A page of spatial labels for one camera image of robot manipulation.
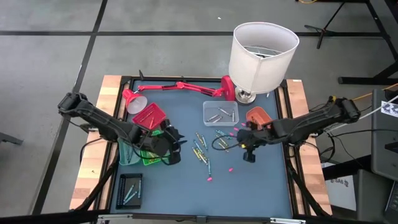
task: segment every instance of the red box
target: red box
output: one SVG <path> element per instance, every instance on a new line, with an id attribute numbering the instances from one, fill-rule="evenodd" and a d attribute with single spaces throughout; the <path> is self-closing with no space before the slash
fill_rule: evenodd
<path id="1" fill-rule="evenodd" d="M 166 114 L 156 103 L 151 103 L 133 117 L 132 122 L 153 130 L 166 119 Z"/>

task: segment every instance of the black metal frame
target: black metal frame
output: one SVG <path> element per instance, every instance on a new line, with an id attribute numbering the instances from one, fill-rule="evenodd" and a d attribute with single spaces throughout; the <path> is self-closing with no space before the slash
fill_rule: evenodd
<path id="1" fill-rule="evenodd" d="M 119 114 L 119 110 L 120 110 L 120 103 L 121 103 L 121 99 L 122 99 L 122 90 L 125 86 L 125 84 L 127 82 L 129 82 L 129 89 L 132 90 L 133 86 L 134 86 L 134 82 L 137 80 L 142 80 L 142 77 L 125 77 L 123 76 L 121 79 L 121 83 L 119 86 L 119 93 L 118 93 L 118 97 L 116 100 L 116 107 L 113 113 L 113 116 L 115 118 L 117 118 L 117 115 Z M 220 82 L 221 78 L 192 78 L 192 77 L 145 77 L 144 78 L 145 81 L 148 80 L 152 80 L 152 81 L 163 81 L 163 82 L 176 82 L 176 81 L 180 81 L 183 80 L 185 82 Z M 288 91 L 287 91 L 287 85 L 282 86 L 282 89 L 284 90 L 284 100 L 285 100 L 285 104 L 287 105 L 287 111 L 288 114 L 292 114 L 291 112 L 291 106 L 290 106 L 290 100 L 289 98 L 286 97 L 289 95 Z M 280 100 L 282 100 L 279 96 L 279 92 L 278 89 L 274 90 L 275 93 L 275 102 L 277 102 L 276 107 L 277 107 L 277 113 L 278 113 L 278 117 L 280 119 L 282 119 L 282 108 L 281 108 L 281 104 L 280 104 Z M 126 110 L 124 110 L 124 114 L 123 114 L 123 121 L 127 121 L 127 113 Z M 101 175 L 100 178 L 103 176 L 104 172 L 106 171 L 106 167 L 108 166 L 108 161 L 109 161 L 109 157 L 110 157 L 110 153 L 111 153 L 111 143 L 107 143 L 106 146 L 106 154 L 104 157 L 104 161 L 103 161 L 103 168 L 101 170 Z M 283 150 L 284 150 L 284 155 L 285 153 L 288 153 L 287 156 L 289 156 L 289 146 L 288 145 L 283 145 Z M 300 154 L 295 152 L 295 160 L 297 163 L 297 167 L 298 167 L 298 171 L 297 173 L 302 177 L 303 179 L 303 170 L 302 170 L 302 166 L 301 166 L 301 160 L 299 158 Z M 106 209 L 109 211 L 110 210 L 110 206 L 111 206 L 111 202 L 112 202 L 112 194 L 114 191 L 114 183 L 116 181 L 116 174 L 118 173 L 118 168 L 115 169 L 114 174 L 112 175 L 111 178 L 111 182 L 110 182 L 110 187 L 109 187 L 109 192 L 108 192 L 108 196 L 106 199 Z M 294 181 L 293 179 L 287 175 L 287 182 L 288 182 L 288 188 L 289 188 L 289 194 L 290 194 L 290 204 L 291 204 L 291 209 L 292 209 L 292 215 L 299 215 L 299 209 L 297 206 L 297 199 L 295 196 L 295 187 L 294 187 Z M 99 209 L 98 205 L 99 205 L 99 201 L 101 200 L 101 194 L 98 194 L 97 199 L 95 201 L 95 206 L 94 209 Z M 306 215 L 311 215 L 310 209 L 309 209 L 309 205 L 308 203 L 303 199 L 303 204 L 305 205 L 305 207 L 307 207 L 307 209 L 305 209 L 305 214 Z M 147 213 L 133 213 L 133 216 L 135 218 L 139 219 L 157 219 L 157 220 L 176 220 L 176 221 L 197 221 L 198 219 L 203 219 L 203 220 L 217 220 L 217 221 L 225 221 L 225 222 L 269 222 L 269 218 L 268 217 L 262 217 L 262 218 L 258 218 L 258 217 L 213 217 L 213 216 L 200 216 L 200 215 L 166 215 L 166 214 L 147 214 Z"/>
<path id="2" fill-rule="evenodd" d="M 342 0 L 318 0 L 318 2 L 341 2 Z M 346 2 L 358 2 L 364 0 L 347 0 Z M 372 16 L 378 18 L 376 12 L 371 10 L 373 7 L 371 3 L 367 0 L 367 5 L 369 10 L 372 13 Z M 38 31 L 30 31 L 30 30 L 0 30 L 0 35 L 29 35 L 29 36 L 90 36 L 88 41 L 88 45 L 83 56 L 83 60 L 81 62 L 81 68 L 78 72 L 78 76 L 76 78 L 76 83 L 73 86 L 73 91 L 80 91 L 81 84 L 83 82 L 83 78 L 85 76 L 85 72 L 87 69 L 88 62 L 90 60 L 90 56 L 95 44 L 95 40 L 97 36 L 232 36 L 233 32 L 231 31 L 125 31 L 125 32 L 107 32 L 107 31 L 99 31 L 101 21 L 106 9 L 106 5 L 108 0 L 102 0 L 94 27 L 92 31 L 49 31 L 49 30 L 38 30 Z M 381 22 L 376 23 L 378 28 L 382 27 Z M 319 37 L 320 33 L 318 32 L 296 32 L 299 37 Z M 384 35 L 379 35 L 378 33 L 360 33 L 360 32 L 351 32 L 351 33 L 343 33 L 343 32 L 326 32 L 323 36 L 339 36 L 339 37 L 363 37 L 363 34 L 368 35 L 370 37 L 383 37 L 385 39 L 389 39 L 388 35 L 385 33 Z M 352 77 L 341 77 L 341 83 L 354 84 L 358 82 L 366 82 L 365 84 L 381 84 L 381 85 L 389 85 L 391 83 L 398 82 L 398 79 L 390 79 L 387 78 L 392 71 L 396 70 L 398 67 L 398 63 L 391 65 L 389 68 L 385 69 L 379 75 L 376 75 L 374 78 L 352 78 Z M 42 212 L 42 208 L 44 206 L 44 202 L 47 196 L 47 192 L 50 187 L 50 183 L 55 171 L 55 166 L 57 165 L 58 158 L 63 146 L 63 142 L 65 140 L 65 136 L 68 130 L 69 122 L 68 118 L 61 119 L 60 127 L 57 131 L 56 138 L 53 142 L 50 157 L 47 161 L 45 167 L 45 173 L 43 173 L 41 178 L 41 184 L 36 191 L 36 195 L 34 197 L 34 201 L 32 202 L 31 211 L 33 215 L 38 215 Z"/>

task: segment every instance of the clear plastic container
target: clear plastic container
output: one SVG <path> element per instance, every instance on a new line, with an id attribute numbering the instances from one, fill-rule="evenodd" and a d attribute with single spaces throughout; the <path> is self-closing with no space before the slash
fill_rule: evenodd
<path id="1" fill-rule="evenodd" d="M 203 102 L 203 122 L 206 126 L 234 126 L 239 122 L 235 101 Z"/>

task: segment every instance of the lamp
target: lamp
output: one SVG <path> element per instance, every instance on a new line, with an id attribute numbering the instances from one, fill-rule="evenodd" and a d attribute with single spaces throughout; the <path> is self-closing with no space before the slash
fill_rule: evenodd
<path id="1" fill-rule="evenodd" d="M 299 38 L 291 30 L 268 22 L 248 22 L 234 30 L 229 76 L 240 103 L 276 89 L 285 77 Z"/>

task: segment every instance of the orange object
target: orange object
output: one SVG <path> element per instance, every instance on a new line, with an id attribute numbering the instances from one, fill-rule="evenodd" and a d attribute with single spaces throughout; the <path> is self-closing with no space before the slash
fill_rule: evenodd
<path id="1" fill-rule="evenodd" d="M 261 125 L 272 121 L 272 119 L 264 109 L 257 106 L 246 113 L 246 121 L 256 123 L 259 126 L 258 129 L 261 129 Z"/>

